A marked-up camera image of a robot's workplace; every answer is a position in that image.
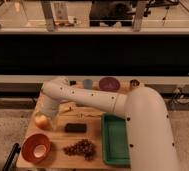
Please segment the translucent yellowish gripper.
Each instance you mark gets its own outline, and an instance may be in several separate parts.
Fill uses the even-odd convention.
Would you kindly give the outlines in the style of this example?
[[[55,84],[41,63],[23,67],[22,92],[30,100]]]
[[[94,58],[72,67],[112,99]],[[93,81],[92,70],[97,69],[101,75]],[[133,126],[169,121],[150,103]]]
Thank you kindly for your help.
[[[48,117],[42,113],[36,113],[34,116],[34,124],[42,130],[55,131],[57,129],[57,118]]]

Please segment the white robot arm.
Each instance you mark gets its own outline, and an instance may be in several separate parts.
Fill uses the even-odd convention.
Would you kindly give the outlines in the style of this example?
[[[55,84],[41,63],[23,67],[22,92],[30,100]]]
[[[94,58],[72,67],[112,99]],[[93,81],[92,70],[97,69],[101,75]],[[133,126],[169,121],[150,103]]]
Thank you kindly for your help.
[[[76,88],[67,77],[43,83],[39,111],[54,116],[63,100],[109,112],[126,122],[131,171],[180,171],[169,114],[162,96],[150,87],[127,94]]]

